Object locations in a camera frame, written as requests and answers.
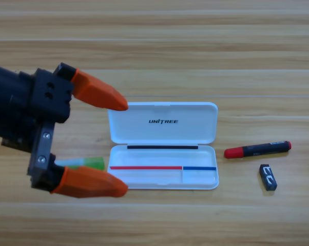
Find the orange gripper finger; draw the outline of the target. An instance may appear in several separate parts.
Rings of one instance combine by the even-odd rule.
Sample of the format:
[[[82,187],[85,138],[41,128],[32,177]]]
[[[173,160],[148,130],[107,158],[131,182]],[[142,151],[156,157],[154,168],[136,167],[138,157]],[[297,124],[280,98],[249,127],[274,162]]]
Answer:
[[[113,175],[85,166],[77,169],[64,167],[59,185],[51,191],[75,198],[122,197],[128,186]]]

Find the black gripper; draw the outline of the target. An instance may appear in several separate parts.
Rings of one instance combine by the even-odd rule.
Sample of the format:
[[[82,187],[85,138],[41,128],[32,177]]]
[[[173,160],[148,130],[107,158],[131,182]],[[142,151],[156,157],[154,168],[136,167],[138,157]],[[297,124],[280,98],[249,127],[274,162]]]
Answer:
[[[79,69],[70,82],[58,70],[27,74],[0,67],[2,146],[30,153],[27,174],[34,189],[54,191],[63,177],[64,168],[54,163],[51,145],[55,124],[70,115],[71,93],[98,108],[128,109],[127,100],[113,86]]]

